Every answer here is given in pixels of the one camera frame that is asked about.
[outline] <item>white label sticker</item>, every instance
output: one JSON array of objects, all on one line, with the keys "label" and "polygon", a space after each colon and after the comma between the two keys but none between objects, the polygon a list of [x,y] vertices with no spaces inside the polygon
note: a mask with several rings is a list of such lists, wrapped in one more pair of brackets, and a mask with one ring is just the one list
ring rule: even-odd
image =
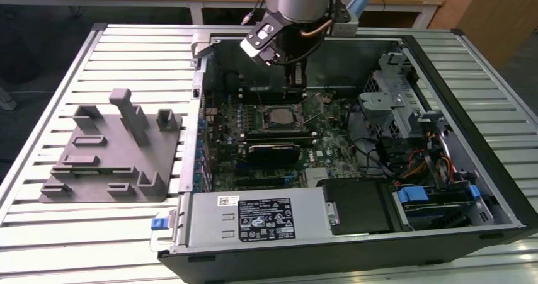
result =
[{"label": "white label sticker", "polygon": [[285,227],[284,229],[278,230],[277,232],[294,232],[294,231],[296,231],[294,227]]},{"label": "white label sticker", "polygon": [[221,207],[237,207],[239,202],[239,196],[219,196],[217,199],[217,205]]}]

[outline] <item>blue drive latch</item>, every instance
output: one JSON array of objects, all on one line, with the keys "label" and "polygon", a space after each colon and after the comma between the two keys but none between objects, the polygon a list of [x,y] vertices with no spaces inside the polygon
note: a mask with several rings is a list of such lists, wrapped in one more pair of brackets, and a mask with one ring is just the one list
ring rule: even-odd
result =
[{"label": "blue drive latch", "polygon": [[151,219],[151,230],[167,230],[169,229],[169,217]]},{"label": "blue drive latch", "polygon": [[422,186],[406,186],[398,191],[401,203],[413,201],[429,201],[429,194]]},{"label": "blue drive latch", "polygon": [[469,191],[472,192],[473,199],[477,200],[481,197],[481,191],[476,185],[469,185]]}]

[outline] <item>black floor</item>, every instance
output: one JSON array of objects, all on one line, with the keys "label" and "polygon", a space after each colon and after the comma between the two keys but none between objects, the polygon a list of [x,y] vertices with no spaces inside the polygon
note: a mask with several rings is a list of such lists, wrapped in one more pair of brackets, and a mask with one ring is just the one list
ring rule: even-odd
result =
[{"label": "black floor", "polygon": [[[38,71],[37,78],[25,84],[0,81],[19,104],[15,111],[0,109],[0,180],[33,132],[93,24],[190,24],[186,8],[82,8],[78,11],[78,8],[69,7],[0,6],[0,62],[21,54],[21,50],[6,50],[6,40],[22,38],[30,51],[30,54],[23,51],[23,55],[29,55],[37,63],[29,73]],[[239,23],[243,14],[245,10],[218,10],[206,15],[206,22],[230,25]],[[535,34],[501,69],[501,74],[536,113],[537,65],[538,34]]]}]

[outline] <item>slotted aluminum platform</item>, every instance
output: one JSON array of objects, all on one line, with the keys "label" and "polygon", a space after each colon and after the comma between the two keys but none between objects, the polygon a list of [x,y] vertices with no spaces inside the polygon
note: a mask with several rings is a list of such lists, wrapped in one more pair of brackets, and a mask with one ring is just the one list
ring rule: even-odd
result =
[{"label": "slotted aluminum platform", "polygon": [[[109,25],[93,31],[31,138],[0,186],[0,278],[3,283],[182,283],[159,263],[150,221],[178,204],[185,145],[178,145],[169,199],[162,203],[38,202],[75,122],[79,104],[107,104],[113,88],[130,88],[147,113],[171,108],[189,118],[191,41],[201,31],[246,33],[237,26]],[[416,36],[478,129],[535,207],[538,205],[536,116],[465,37],[449,30],[361,29],[361,34]],[[424,88],[436,106],[433,97]],[[181,143],[186,141],[182,131]],[[171,232],[158,232],[170,243]],[[538,240],[489,247],[452,263],[306,276],[257,283],[535,283]]]}]

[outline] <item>motherboard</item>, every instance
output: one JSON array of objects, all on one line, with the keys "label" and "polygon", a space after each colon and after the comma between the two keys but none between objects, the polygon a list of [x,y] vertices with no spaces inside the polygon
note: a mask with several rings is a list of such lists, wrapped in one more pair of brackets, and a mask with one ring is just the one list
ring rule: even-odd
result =
[{"label": "motherboard", "polygon": [[309,92],[288,105],[210,99],[213,191],[313,187],[321,179],[358,177],[350,106],[334,91]]}]

